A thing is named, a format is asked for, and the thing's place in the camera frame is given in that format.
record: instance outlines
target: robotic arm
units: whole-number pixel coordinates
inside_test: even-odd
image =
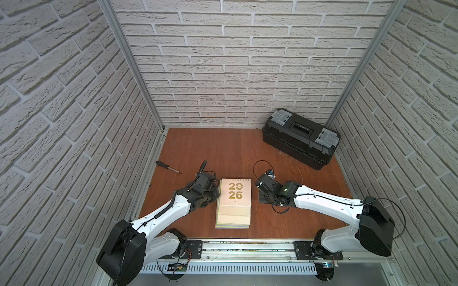
[[[168,203],[131,223],[121,220],[115,224],[96,262],[118,286],[129,284],[144,264],[184,253],[187,237],[178,230],[172,228],[156,236],[172,222],[219,197],[218,180],[203,171],[206,164],[202,163],[194,181],[174,191]]]
[[[219,197],[216,175],[203,171],[206,163],[202,163],[194,181],[174,191],[168,203],[131,223],[121,220],[115,224],[96,262],[118,286],[130,283],[144,264],[169,254],[182,256],[185,235],[172,228],[156,236],[172,222]],[[380,256],[391,255],[394,222],[377,199],[342,198],[291,181],[281,185],[271,170],[255,185],[260,190],[260,202],[314,210],[348,224],[335,230],[319,230],[309,248],[311,255],[341,259],[342,249],[364,248]]]
[[[314,210],[348,224],[334,230],[319,230],[311,244],[312,255],[338,259],[342,249],[366,249],[380,256],[391,255],[394,220],[378,199],[342,198],[291,181],[281,185],[270,171],[255,182],[260,190],[260,201]]]

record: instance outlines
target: screwdriver handle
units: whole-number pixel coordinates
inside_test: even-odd
[[[163,162],[161,162],[161,161],[159,161],[159,160],[156,161],[156,165],[161,166],[161,167],[164,167],[164,168],[166,168],[166,169],[169,168],[169,166],[168,166],[167,164],[165,164],[165,163],[163,163]]]

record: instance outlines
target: gold numbers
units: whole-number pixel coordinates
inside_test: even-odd
[[[237,184],[229,183],[229,189],[241,190],[241,189],[243,189],[243,185],[242,185],[242,183],[237,183]],[[235,199],[235,198],[241,199],[241,198],[243,198],[242,192],[237,192],[237,193],[236,192],[229,192],[229,194],[230,194],[230,196],[229,196],[230,199]]]
[[[235,199],[235,198],[241,199],[241,198],[243,198],[242,192],[237,192],[237,193],[236,192],[229,192],[229,194],[231,194],[229,196],[230,199]]]
[[[234,189],[234,187],[235,187],[235,189],[237,189],[237,190],[243,189],[242,183],[237,183],[237,184],[235,184],[235,183],[229,183],[229,189]]]

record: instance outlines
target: stack of paper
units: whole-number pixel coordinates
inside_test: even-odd
[[[216,228],[248,228],[251,223],[251,180],[221,179]]]

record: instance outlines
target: gray toolbox latch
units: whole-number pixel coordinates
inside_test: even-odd
[[[275,111],[272,114],[272,121],[280,124],[281,126],[285,125],[286,121],[292,116],[292,113],[289,113],[286,110],[280,109]]]
[[[315,142],[322,146],[326,146],[327,148],[331,148],[331,146],[337,146],[337,143],[339,143],[339,138],[337,137],[337,133],[323,128]]]

